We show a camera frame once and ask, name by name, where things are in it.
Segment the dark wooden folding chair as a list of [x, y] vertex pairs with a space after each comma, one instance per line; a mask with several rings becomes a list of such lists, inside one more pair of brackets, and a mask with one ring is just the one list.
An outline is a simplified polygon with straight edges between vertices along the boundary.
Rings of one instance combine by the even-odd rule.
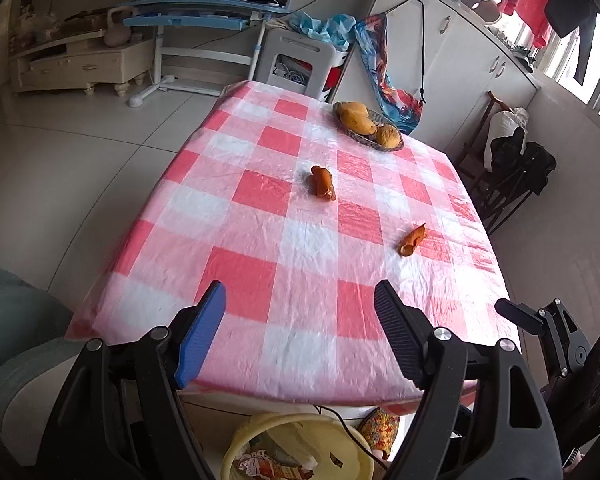
[[525, 108], [511, 107], [491, 91], [486, 97], [486, 109], [454, 167], [468, 180], [469, 197], [492, 235], [531, 196], [541, 195], [557, 159], [528, 139]]

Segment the yellow floral slipper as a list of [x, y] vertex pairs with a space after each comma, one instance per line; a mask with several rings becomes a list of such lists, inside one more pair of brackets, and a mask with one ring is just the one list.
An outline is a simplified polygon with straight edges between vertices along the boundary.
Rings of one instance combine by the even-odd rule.
[[373, 456], [388, 460], [398, 437], [400, 417], [383, 408], [375, 408], [358, 425], [358, 432], [367, 442]]

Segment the grey green sofa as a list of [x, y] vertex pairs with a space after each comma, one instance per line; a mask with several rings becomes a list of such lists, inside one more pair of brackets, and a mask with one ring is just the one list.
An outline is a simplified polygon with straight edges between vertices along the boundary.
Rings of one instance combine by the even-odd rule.
[[65, 338], [72, 312], [0, 269], [0, 443], [15, 461], [36, 461], [46, 422], [82, 344]]

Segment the blue white study desk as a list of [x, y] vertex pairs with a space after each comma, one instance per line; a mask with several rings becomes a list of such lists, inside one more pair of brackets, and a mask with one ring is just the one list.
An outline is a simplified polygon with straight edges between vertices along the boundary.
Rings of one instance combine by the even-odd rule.
[[[251, 80], [260, 58], [265, 24], [272, 18], [286, 16], [294, 0], [138, 0], [128, 4], [132, 15], [123, 20], [128, 27], [150, 27], [154, 32], [154, 64], [151, 85], [137, 96], [129, 99], [129, 107], [137, 108], [157, 91], [181, 91], [201, 96], [220, 96], [222, 82], [202, 81], [185, 76], [166, 74], [163, 61], [166, 58], [193, 58], [244, 66]], [[202, 29], [230, 32], [237, 36], [249, 29], [257, 29], [258, 36], [250, 54], [238, 54], [212, 50], [212, 39], [204, 40], [195, 47], [171, 47], [164, 43], [166, 30]]]

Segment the colourful patterned cloth bag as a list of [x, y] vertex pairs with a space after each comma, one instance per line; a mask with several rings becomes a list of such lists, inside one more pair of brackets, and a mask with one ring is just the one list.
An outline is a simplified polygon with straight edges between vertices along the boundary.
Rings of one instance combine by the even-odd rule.
[[354, 28], [363, 67], [366, 70], [375, 99], [381, 113], [389, 118], [400, 133], [410, 136], [422, 118], [425, 106], [426, 38], [425, 11], [420, 9], [420, 72], [417, 93], [396, 87], [391, 80], [389, 68], [389, 13], [368, 16]]

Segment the red white checkered tablecloth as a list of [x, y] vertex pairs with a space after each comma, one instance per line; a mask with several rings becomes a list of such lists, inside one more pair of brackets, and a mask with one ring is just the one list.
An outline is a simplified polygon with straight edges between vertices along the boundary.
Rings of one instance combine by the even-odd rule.
[[[311, 168], [336, 200], [315, 195]], [[398, 252], [421, 224], [414, 254]], [[134, 341], [196, 304], [212, 281], [226, 311], [199, 390], [369, 406], [418, 397], [374, 310], [388, 280], [404, 304], [460, 339], [516, 328], [498, 260], [445, 154], [353, 141], [329, 105], [245, 82], [213, 107], [170, 163], [109, 269], [73, 315], [71, 339]]]

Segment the white plastic stool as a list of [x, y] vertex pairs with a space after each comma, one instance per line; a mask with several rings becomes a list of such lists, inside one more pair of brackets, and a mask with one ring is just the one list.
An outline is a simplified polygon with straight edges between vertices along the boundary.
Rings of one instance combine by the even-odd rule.
[[298, 32], [271, 29], [265, 35], [254, 79], [325, 102], [338, 84], [348, 55]]

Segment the orange peel piece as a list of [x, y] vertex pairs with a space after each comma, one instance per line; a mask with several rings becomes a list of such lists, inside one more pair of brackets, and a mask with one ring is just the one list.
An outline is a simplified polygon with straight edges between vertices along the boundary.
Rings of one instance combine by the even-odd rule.
[[337, 195], [334, 188], [334, 181], [330, 171], [321, 166], [311, 168], [311, 176], [314, 184], [315, 195], [324, 200], [336, 200]]

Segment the pink kettlebell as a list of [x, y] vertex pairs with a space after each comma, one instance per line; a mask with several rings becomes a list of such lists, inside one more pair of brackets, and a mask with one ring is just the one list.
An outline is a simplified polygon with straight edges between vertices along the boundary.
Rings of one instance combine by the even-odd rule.
[[107, 12], [107, 30], [104, 43], [116, 48], [126, 44], [131, 38], [131, 29], [124, 24], [126, 18], [132, 18], [135, 9], [132, 6], [115, 6]]

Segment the cream TV cabinet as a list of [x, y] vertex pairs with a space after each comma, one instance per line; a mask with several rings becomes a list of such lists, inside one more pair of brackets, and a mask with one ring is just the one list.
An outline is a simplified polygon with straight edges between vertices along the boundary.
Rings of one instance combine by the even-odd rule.
[[110, 84], [123, 98], [131, 84], [142, 84], [154, 62], [151, 39], [108, 47], [105, 33], [87, 32], [40, 44], [9, 59], [16, 93], [82, 90], [90, 96], [99, 84]]

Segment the small orange peel scrap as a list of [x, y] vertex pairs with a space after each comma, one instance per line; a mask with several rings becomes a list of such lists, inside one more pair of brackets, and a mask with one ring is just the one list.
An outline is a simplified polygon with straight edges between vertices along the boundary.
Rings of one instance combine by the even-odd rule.
[[411, 232], [408, 232], [404, 239], [400, 241], [398, 252], [402, 257], [409, 257], [414, 254], [414, 251], [420, 243], [426, 238], [426, 224], [423, 223]]

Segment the yellow plastic trash basin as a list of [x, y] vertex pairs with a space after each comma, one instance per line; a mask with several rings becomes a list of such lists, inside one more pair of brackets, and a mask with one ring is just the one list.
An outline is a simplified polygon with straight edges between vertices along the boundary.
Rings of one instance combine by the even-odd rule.
[[375, 462], [358, 430], [334, 416], [253, 415], [235, 430], [222, 479], [370, 479]]

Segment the light blue plastic bag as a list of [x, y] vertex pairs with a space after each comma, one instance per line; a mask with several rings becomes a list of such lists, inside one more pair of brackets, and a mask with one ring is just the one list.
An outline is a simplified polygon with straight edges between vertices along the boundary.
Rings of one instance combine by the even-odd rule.
[[292, 14], [288, 23], [295, 32], [303, 36], [330, 44], [339, 52], [347, 52], [354, 40], [356, 18], [350, 14], [337, 14], [318, 20], [300, 11]]

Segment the red snack wrapper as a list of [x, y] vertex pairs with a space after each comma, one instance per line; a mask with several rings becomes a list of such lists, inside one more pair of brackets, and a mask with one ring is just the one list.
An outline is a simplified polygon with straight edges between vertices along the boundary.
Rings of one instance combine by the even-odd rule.
[[276, 462], [265, 450], [238, 457], [234, 461], [234, 467], [251, 479], [306, 480], [314, 477], [312, 470], [302, 466], [287, 466]]

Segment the black clothes on chair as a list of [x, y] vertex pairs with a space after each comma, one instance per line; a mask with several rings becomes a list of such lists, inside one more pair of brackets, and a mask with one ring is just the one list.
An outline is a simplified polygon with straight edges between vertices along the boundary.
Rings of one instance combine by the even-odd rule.
[[527, 141], [526, 135], [524, 128], [517, 127], [511, 136], [498, 136], [488, 144], [498, 194], [510, 198], [529, 192], [540, 195], [557, 168], [556, 158], [541, 144]]

